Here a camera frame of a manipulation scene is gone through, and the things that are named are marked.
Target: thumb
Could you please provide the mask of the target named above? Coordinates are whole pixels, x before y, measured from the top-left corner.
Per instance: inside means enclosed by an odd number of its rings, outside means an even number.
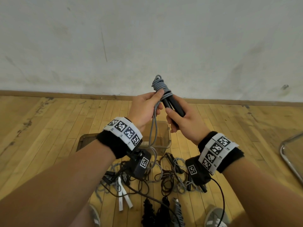
[[[166,111],[167,115],[172,120],[174,120],[178,125],[182,122],[183,118],[177,112],[175,112],[174,110],[172,110],[171,108],[167,107],[167,108],[165,108],[165,111]]]
[[[152,98],[150,98],[150,102],[155,105],[158,101],[160,101],[160,99],[162,98],[162,96],[164,95],[164,90],[160,89],[159,91],[156,92],[155,95],[153,95]]]

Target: person's left hand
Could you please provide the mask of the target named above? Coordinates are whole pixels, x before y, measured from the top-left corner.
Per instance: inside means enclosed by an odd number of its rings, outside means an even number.
[[[155,92],[146,93],[143,95],[135,96],[131,104],[131,110],[127,118],[142,132],[146,123],[150,121],[154,114],[154,106],[161,99],[164,94],[164,90],[160,89]],[[160,115],[160,110],[163,109],[163,105],[160,103],[156,113]]]

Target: plastic container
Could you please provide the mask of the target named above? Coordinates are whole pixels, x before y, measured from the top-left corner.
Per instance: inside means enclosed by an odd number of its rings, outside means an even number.
[[[149,134],[150,134],[151,126],[152,126],[151,121],[146,124],[145,129],[142,132],[143,138],[140,148],[147,149],[149,147]],[[170,127],[168,122],[166,121],[157,121],[157,126],[158,126],[157,139],[153,147],[156,149],[158,156],[163,156],[165,154],[166,149],[170,148],[170,146],[172,145]],[[156,128],[154,125],[151,134],[151,142],[154,141],[155,134],[156,134]]]
[[[145,126],[145,130],[142,132],[143,138],[142,138],[142,144],[140,145],[140,148],[147,149],[149,147],[149,134],[151,130],[152,122],[148,122]],[[153,147],[157,151],[158,156],[163,156],[165,154],[165,151],[167,148],[169,148],[172,145],[172,138],[170,134],[170,128],[169,124],[166,121],[157,121],[157,139]],[[153,131],[151,134],[151,141],[154,141],[156,134],[156,128],[155,125],[153,127]],[[85,134],[82,135],[79,139],[77,150],[82,149],[90,142],[94,141],[96,139],[97,133],[95,134]]]

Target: wall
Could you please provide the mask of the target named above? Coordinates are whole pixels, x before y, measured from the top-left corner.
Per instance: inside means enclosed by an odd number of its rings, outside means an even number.
[[[303,0],[1,0],[0,89],[303,102]]]

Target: wooden floor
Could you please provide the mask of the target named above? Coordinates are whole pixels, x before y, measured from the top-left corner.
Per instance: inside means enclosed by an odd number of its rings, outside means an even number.
[[[237,142],[245,156],[257,167],[299,194],[303,189],[278,154],[280,142],[303,130],[303,107],[243,106],[192,104],[205,124]],[[28,179],[76,152],[80,136],[100,132],[116,116],[127,116],[131,101],[64,99],[0,96],[0,199]],[[158,120],[165,120],[165,111]],[[300,152],[300,144],[292,146]],[[197,147],[180,132],[172,134],[167,150],[175,157],[188,159],[198,155]],[[169,167],[163,160],[163,167]],[[153,170],[156,175],[159,169]],[[226,211],[234,219],[243,211],[233,190],[222,174],[214,178],[220,183]],[[137,180],[131,186],[138,186]],[[210,207],[222,207],[222,196],[214,182],[207,193],[171,194],[178,197],[186,226],[203,226]],[[150,184],[151,196],[161,200],[159,183]],[[144,198],[131,195],[134,207],[119,212],[118,200],[100,193],[101,204],[93,194],[90,202],[100,213],[102,226],[141,226]]]

